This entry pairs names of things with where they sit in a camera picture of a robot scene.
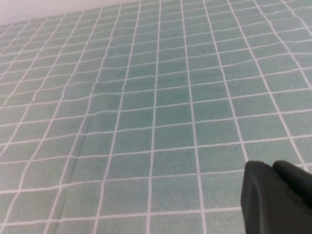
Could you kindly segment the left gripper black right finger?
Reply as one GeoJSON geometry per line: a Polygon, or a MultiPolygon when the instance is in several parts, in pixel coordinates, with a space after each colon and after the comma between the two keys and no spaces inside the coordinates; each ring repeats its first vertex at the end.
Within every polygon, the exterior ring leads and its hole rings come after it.
{"type": "Polygon", "coordinates": [[[283,160],[274,162],[273,169],[301,197],[306,205],[312,204],[312,175],[305,170],[283,160]]]}

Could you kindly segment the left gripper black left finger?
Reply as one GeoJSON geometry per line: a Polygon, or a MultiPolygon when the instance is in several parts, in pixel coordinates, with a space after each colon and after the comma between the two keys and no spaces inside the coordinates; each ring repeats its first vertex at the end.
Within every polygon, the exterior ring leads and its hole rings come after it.
{"type": "Polygon", "coordinates": [[[273,169],[261,161],[245,164],[241,209],[248,234],[310,234],[312,205],[306,205],[273,169]]]}

